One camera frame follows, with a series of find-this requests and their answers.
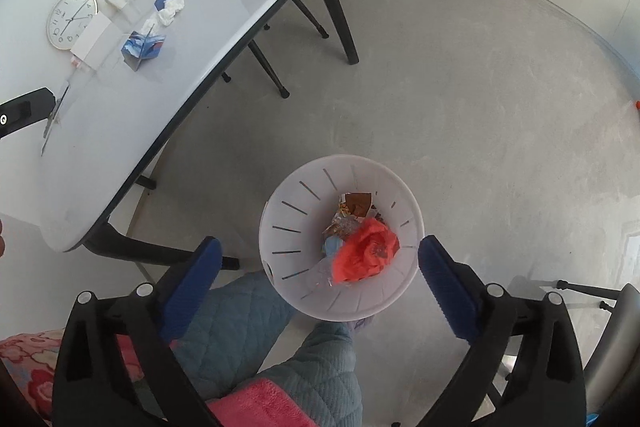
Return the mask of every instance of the table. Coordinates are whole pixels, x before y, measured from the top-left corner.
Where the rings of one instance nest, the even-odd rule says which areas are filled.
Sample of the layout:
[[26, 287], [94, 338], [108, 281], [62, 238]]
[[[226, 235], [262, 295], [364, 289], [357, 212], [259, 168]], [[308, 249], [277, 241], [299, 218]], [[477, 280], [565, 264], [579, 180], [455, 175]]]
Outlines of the table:
[[[207, 89], [286, 1], [185, 0], [164, 32], [159, 57], [137, 72], [124, 63], [120, 48], [149, 17], [154, 0], [130, 0], [112, 19], [118, 31], [105, 32], [94, 46], [96, 52], [107, 49], [106, 58], [96, 70], [82, 67], [69, 79], [42, 152], [41, 229], [53, 250], [84, 244], [100, 255], [152, 264], [191, 255], [124, 237], [108, 217]], [[356, 64], [340, 1], [324, 2], [349, 63]]]

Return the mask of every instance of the person's leg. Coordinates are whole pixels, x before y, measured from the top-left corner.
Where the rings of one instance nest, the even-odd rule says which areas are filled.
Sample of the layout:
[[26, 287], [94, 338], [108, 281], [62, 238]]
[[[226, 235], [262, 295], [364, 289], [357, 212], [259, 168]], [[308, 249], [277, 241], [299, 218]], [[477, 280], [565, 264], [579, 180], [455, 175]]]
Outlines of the person's leg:
[[319, 427], [360, 427], [351, 324], [321, 322], [287, 362], [259, 373], [279, 386]]
[[295, 310], [264, 272], [209, 291], [175, 357], [203, 399], [220, 398], [253, 377]]

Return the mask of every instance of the clock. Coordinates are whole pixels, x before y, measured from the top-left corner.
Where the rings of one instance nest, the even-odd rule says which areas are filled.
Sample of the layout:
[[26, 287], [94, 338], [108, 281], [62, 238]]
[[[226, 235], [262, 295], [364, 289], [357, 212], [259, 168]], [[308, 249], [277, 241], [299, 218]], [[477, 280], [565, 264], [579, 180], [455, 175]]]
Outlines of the clock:
[[47, 18], [47, 37], [59, 50], [70, 50], [98, 13], [95, 0], [59, 0]]

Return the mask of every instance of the crumpled red wrapper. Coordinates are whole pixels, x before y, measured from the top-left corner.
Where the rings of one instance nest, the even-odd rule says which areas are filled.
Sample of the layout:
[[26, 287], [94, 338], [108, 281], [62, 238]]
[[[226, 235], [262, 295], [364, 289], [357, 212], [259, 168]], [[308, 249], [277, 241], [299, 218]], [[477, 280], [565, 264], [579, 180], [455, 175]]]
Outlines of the crumpled red wrapper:
[[338, 250], [332, 265], [334, 282], [355, 282], [377, 275], [398, 250], [398, 236], [384, 223], [367, 217]]

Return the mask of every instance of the pink fleece fabric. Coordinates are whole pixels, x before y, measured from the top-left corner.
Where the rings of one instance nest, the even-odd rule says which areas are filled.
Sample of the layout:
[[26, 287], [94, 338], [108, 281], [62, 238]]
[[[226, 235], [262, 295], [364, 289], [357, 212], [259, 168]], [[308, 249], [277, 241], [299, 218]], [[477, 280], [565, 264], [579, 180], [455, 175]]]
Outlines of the pink fleece fabric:
[[318, 427], [287, 393], [266, 378], [207, 403], [207, 407], [225, 427]]

